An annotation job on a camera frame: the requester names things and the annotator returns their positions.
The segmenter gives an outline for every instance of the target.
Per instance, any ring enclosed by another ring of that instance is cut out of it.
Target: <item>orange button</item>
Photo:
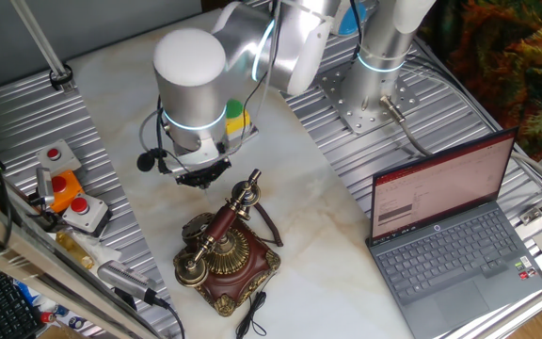
[[[61,191],[57,191],[57,188],[60,189],[62,187],[62,180],[64,180],[65,188]],[[54,187],[54,203],[50,204],[49,206],[56,213],[64,212],[71,205],[74,197],[76,197],[77,194],[85,193],[81,187],[81,184],[71,170],[63,171],[56,177],[52,178],[52,186]]]

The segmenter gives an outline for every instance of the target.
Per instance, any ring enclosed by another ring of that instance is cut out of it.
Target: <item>touchpad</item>
[[[439,292],[434,298],[442,316],[450,326],[472,320],[488,311],[488,305],[472,281],[463,282],[447,291]]]

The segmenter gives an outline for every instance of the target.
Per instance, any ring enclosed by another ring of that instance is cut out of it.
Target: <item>white table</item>
[[[256,117],[261,133],[231,157],[232,168],[207,191],[177,186],[155,169],[142,173],[136,168],[142,153],[138,127],[155,109],[158,95],[151,60],[155,43],[177,28],[210,30],[218,14],[203,14],[70,62],[188,336],[234,338],[248,306],[224,318],[194,289],[177,283],[172,258],[183,247],[181,227],[199,213],[216,212],[233,185],[258,168],[263,172],[261,203],[285,243],[273,248],[281,267],[266,286],[267,301],[256,314],[268,337],[410,337],[363,242],[369,219],[276,91],[269,92]],[[250,91],[245,89],[238,99]],[[260,98],[259,92],[249,110]],[[153,125],[146,130],[153,145]],[[252,214],[248,225],[261,237],[271,237],[256,212]]]

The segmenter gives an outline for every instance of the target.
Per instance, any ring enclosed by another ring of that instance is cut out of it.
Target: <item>red button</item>
[[[55,193],[61,193],[66,190],[66,179],[63,177],[53,177],[52,178],[52,187],[54,188]]]
[[[71,203],[71,209],[78,214],[85,214],[89,209],[89,205],[85,198],[75,198]]]
[[[51,149],[47,151],[47,157],[50,158],[51,160],[57,160],[60,158],[61,155],[62,154],[60,153],[58,149]]]
[[[51,312],[43,312],[41,314],[41,322],[43,324],[54,322],[54,320],[56,320],[56,317]]]

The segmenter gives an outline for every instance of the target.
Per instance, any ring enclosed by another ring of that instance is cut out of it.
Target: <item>laptop screen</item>
[[[516,131],[501,131],[375,175],[371,245],[497,200]]]

